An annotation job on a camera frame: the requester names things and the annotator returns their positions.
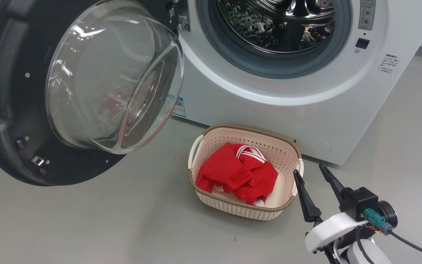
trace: red clothing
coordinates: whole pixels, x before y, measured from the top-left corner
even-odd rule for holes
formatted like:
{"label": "red clothing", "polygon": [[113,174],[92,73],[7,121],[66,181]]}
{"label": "red clothing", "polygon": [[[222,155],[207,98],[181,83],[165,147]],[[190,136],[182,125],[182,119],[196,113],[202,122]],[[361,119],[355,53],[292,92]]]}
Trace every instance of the red clothing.
{"label": "red clothing", "polygon": [[257,199],[266,201],[277,177],[276,169],[256,147],[227,143],[203,164],[196,185],[210,193],[214,186],[222,186],[237,199],[253,204]]}

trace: floor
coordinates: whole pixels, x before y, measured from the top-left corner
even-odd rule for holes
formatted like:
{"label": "floor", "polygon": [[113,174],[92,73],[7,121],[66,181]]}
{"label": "floor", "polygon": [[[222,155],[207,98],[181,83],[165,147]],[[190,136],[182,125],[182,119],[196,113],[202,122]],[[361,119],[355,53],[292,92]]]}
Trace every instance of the floor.
{"label": "floor", "polygon": [[[207,207],[186,177],[203,127],[170,120],[157,138],[95,179],[34,187],[0,170],[0,263],[326,263],[308,253],[298,199],[270,222]],[[306,160],[308,192],[324,219],[338,213],[317,161]],[[365,186],[392,204],[395,231],[422,246],[422,50],[343,166],[345,186]],[[375,241],[393,263],[422,263],[395,240]]]}

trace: washing machine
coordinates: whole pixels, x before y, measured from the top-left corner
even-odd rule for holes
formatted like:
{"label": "washing machine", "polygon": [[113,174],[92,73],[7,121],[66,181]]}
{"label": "washing machine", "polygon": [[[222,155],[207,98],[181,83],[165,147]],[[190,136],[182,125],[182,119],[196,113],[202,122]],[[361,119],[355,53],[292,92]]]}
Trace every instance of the washing machine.
{"label": "washing machine", "polygon": [[422,2],[0,0],[0,167],[84,182],[171,114],[342,164],[421,41]]}

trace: green cable connector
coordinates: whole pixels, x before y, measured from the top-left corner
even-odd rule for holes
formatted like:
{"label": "green cable connector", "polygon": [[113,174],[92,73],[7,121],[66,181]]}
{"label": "green cable connector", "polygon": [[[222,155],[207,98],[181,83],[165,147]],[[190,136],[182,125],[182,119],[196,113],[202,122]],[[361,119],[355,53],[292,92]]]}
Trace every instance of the green cable connector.
{"label": "green cable connector", "polygon": [[388,235],[388,231],[393,229],[392,225],[385,222],[385,219],[373,209],[368,208],[364,211],[364,219],[379,229],[384,235]]}

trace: beige plastic basket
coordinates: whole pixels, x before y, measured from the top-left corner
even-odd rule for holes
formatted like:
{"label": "beige plastic basket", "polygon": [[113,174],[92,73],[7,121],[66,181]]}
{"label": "beige plastic basket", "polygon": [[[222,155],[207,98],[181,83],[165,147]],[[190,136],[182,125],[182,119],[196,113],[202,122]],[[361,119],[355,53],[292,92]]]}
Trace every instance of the beige plastic basket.
{"label": "beige plastic basket", "polygon": [[[227,142],[257,147],[266,160],[280,171],[284,178],[280,206],[268,208],[250,205],[219,197],[198,188],[196,177],[201,166]],[[230,214],[263,221],[275,219],[294,201],[297,195],[293,175],[295,169],[298,169],[303,176],[304,163],[298,148],[292,142],[265,132],[229,125],[217,125],[207,129],[193,143],[188,160],[188,178],[202,202]]]}

